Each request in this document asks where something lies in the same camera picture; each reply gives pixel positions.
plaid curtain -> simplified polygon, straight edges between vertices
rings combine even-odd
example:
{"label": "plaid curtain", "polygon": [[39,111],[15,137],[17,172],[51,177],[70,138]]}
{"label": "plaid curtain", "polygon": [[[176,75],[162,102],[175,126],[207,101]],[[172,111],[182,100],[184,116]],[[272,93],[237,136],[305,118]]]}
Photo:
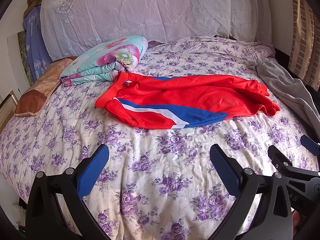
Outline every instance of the plaid curtain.
{"label": "plaid curtain", "polygon": [[320,23],[306,0],[292,0],[293,39],[289,70],[318,90],[320,84]]}

blue stripe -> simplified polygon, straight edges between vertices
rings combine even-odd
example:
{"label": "blue stripe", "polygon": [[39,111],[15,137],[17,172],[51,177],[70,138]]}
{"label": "blue stripe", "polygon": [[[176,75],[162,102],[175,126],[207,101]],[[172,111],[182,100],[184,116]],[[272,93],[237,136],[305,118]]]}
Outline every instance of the blue stripe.
{"label": "blue stripe", "polygon": [[163,81],[167,81],[167,80],[171,80],[171,79],[175,79],[175,78],[178,78],[178,77],[175,77],[175,76],[173,76],[171,78],[169,78],[169,77],[153,77],[153,79],[158,79],[158,80],[163,80]]}
{"label": "blue stripe", "polygon": [[128,100],[119,99],[121,104],[132,106],[134,108],[151,108],[151,109],[168,109],[170,112],[175,114],[181,120],[188,122],[185,127],[196,127],[206,125],[214,122],[225,120],[227,113],[214,113],[211,111],[188,107],[188,106],[177,106],[177,105],[137,105]]}

bed sheet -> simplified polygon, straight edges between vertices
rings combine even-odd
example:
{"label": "bed sheet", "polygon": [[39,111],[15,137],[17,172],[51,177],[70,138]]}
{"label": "bed sheet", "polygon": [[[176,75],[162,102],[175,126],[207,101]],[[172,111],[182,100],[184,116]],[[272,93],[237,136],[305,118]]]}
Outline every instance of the bed sheet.
{"label": "bed sheet", "polygon": [[[183,39],[149,49],[136,72],[143,75],[230,74],[257,76],[257,58],[274,56],[257,42]],[[13,117],[0,135],[0,172],[26,202],[35,174],[62,173],[91,156],[99,144],[110,159],[90,195],[94,218],[112,239],[207,239],[231,208],[234,197],[209,160],[214,143],[242,167],[271,175],[267,149],[274,144],[294,166],[318,170],[316,158],[300,145],[306,134],[290,110],[272,93],[281,111],[258,113],[197,128],[145,130],[120,123],[95,100],[111,82],[59,87],[35,117]],[[70,228],[77,228],[59,196]],[[254,216],[259,197],[243,225]]]}

metal bolt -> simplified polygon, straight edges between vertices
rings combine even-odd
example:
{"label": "metal bolt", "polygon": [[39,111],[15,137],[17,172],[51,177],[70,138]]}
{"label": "metal bolt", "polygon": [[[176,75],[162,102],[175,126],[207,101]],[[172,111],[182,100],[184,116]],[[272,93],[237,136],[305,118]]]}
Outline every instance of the metal bolt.
{"label": "metal bolt", "polygon": [[71,175],[74,172],[74,170],[75,170],[74,168],[67,168],[66,169],[66,174],[67,175]]}
{"label": "metal bolt", "polygon": [[320,195],[320,184],[315,184],[315,193],[316,195]]}
{"label": "metal bolt", "polygon": [[276,178],[278,178],[278,179],[281,179],[281,178],[282,178],[282,175],[281,175],[280,172],[276,172],[276,173],[275,173],[275,176],[276,176]]}
{"label": "metal bolt", "polygon": [[248,175],[251,175],[251,174],[253,174],[253,171],[250,168],[245,168],[244,169],[244,173],[248,174]]}
{"label": "metal bolt", "polygon": [[42,171],[39,171],[36,176],[37,176],[37,178],[42,178],[43,174],[44,173]]}

white wall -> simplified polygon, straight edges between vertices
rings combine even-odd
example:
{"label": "white wall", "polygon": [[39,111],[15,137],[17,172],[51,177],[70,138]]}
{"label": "white wall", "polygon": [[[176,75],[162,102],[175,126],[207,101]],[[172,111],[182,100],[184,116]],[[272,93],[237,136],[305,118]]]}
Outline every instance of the white wall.
{"label": "white wall", "polygon": [[269,0],[272,44],[290,56],[293,36],[292,0]]}
{"label": "white wall", "polygon": [[[27,0],[13,0],[0,20],[0,98],[5,98],[6,95],[13,90],[19,99],[21,93],[24,92],[23,89],[25,89],[25,85],[18,84],[16,80],[20,81],[20,83],[23,82],[26,74],[23,69],[18,71],[17,68],[15,68],[16,66],[13,67],[14,70],[12,71],[7,44],[8,37],[23,31],[23,13],[27,7]],[[12,205],[18,204],[18,202],[19,197],[17,193],[4,177],[0,175],[0,205],[13,224],[15,223]]]}
{"label": "white wall", "polygon": [[[5,98],[11,90],[19,99],[24,92],[23,85],[19,92],[19,83],[16,81],[10,64],[7,38],[23,31],[23,13],[27,9],[27,0],[13,0],[0,20],[0,96]],[[23,71],[15,75],[25,75]]]}

